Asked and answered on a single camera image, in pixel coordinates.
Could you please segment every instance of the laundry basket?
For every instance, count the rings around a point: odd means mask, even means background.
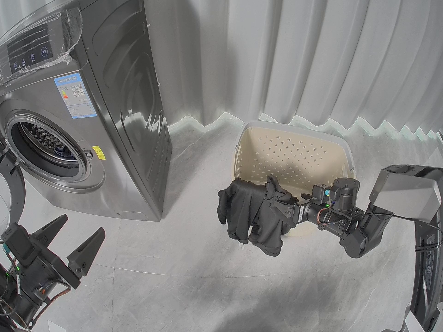
[[[280,185],[300,198],[314,184],[332,185],[339,177],[355,178],[349,145],[315,130],[266,121],[243,126],[233,154],[232,178],[256,184],[273,174]]]

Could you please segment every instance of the black cable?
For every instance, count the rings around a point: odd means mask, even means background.
[[[14,307],[14,310],[12,310],[10,313],[0,313],[0,316],[10,316],[15,312],[15,310],[17,310],[17,306]]]
[[[377,214],[373,213],[372,210],[370,210],[369,213],[364,214],[363,216],[367,216],[367,215],[373,215],[373,216],[375,216],[376,218],[378,218],[380,220],[387,220],[387,219],[380,218]],[[415,219],[415,218],[406,218],[405,216],[400,216],[400,215],[396,215],[396,214],[379,214],[379,215],[386,215],[386,216],[389,216],[389,217],[394,217],[394,218],[398,218],[398,219],[404,219],[404,220],[407,220],[407,221],[412,221],[413,223],[428,225],[431,228],[437,229],[443,235],[443,230],[440,229],[438,226],[426,223],[424,221],[421,221],[421,220],[418,220],[418,219]],[[431,245],[416,246],[416,252],[425,252],[425,251],[435,250],[436,248],[440,247],[442,244],[443,244],[443,239],[440,242],[433,243]]]
[[[5,305],[6,305],[7,307],[9,307],[9,308],[12,310],[12,307],[10,307],[10,305],[9,305],[6,301],[4,301],[2,297],[0,297],[0,301],[2,301],[3,303],[5,303]],[[24,319],[23,319],[18,313],[15,313],[15,314],[16,314],[16,316],[17,316],[17,317],[23,322],[23,325],[25,326],[25,328],[27,329],[27,331],[30,332],[29,326],[28,326],[28,324],[25,322],[25,320],[24,320]]]

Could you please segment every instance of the gray floor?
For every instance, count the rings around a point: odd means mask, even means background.
[[[61,297],[34,331],[48,323],[68,332],[285,332],[397,330],[411,298],[413,224],[392,219],[381,244],[349,258],[337,238],[301,228],[283,237],[278,257],[228,238],[216,214],[217,191],[231,179],[240,125],[219,120],[202,132],[186,124],[174,145],[159,223],[70,212],[28,187],[22,217],[30,232],[66,213],[69,221],[50,249],[65,258],[97,227],[106,241],[89,275]],[[333,128],[327,131],[338,135]],[[344,137],[362,186],[365,208],[379,170],[391,163],[443,166],[439,140],[369,136],[354,126]]]

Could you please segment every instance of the white curtain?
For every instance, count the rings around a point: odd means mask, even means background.
[[[48,1],[0,0],[0,28]],[[169,124],[228,111],[443,126],[443,0],[145,0],[145,9]]]

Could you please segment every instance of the cable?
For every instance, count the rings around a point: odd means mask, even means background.
[[[38,313],[38,315],[36,316],[36,318],[32,319],[32,325],[31,325],[31,329],[35,326],[35,324],[37,323],[37,320],[40,318],[40,316],[46,311],[46,309],[56,300],[58,299],[60,296],[65,295],[67,293],[69,293],[69,291],[71,291],[71,287],[67,284],[64,283],[60,283],[63,284],[64,286],[66,286],[67,288],[65,290],[63,290],[62,292],[58,293],[56,296],[54,296],[50,302],[42,308],[42,310]]]
[[[329,207],[324,207],[323,209],[320,209],[320,210],[318,211],[318,213],[317,213],[317,223],[318,223],[319,225],[327,225],[327,223],[322,223],[322,222],[320,221],[320,214],[322,213],[323,210],[327,210],[327,209],[329,209]]]
[[[7,253],[6,254],[9,258],[9,260],[11,261],[12,265],[14,266],[14,273],[15,276],[17,277],[17,294],[21,295],[21,284],[20,284],[20,275],[19,275],[19,270],[17,268],[17,266],[15,265],[15,260],[11,258],[11,256]]]
[[[373,215],[373,216],[375,216],[379,220],[383,220],[383,221],[387,220],[387,218],[386,219],[380,218],[377,214],[373,213],[372,210],[369,210],[369,213],[364,214],[363,216],[367,216],[367,215]],[[407,220],[407,221],[412,221],[413,223],[428,225],[431,228],[437,229],[443,235],[443,230],[440,229],[438,226],[426,223],[424,221],[421,221],[421,220],[418,220],[418,219],[415,219],[415,218],[406,218],[405,216],[400,216],[400,215],[396,215],[396,214],[380,214],[380,215],[386,215],[386,216],[389,216],[389,217],[394,217],[394,218],[398,218],[398,219],[404,219],[404,220]],[[431,245],[416,246],[416,252],[425,252],[425,251],[435,250],[436,248],[440,247],[442,244],[443,244],[443,239],[440,242],[433,243]]]
[[[11,310],[13,310],[12,307],[10,307],[9,304],[8,304],[6,301],[4,301],[2,297],[0,297],[0,300],[1,300],[1,301],[2,301],[7,307],[9,307]],[[25,322],[25,320],[24,320],[24,319],[23,319],[18,313],[15,313],[15,314],[16,314],[16,315],[18,316],[18,318],[23,322],[23,325],[25,326],[25,328],[27,329],[27,331],[30,332],[30,328],[29,328],[28,324]]]
[[[14,310],[12,310],[10,313],[0,313],[0,316],[10,316],[15,312],[15,310],[17,310],[17,307],[14,307]]]

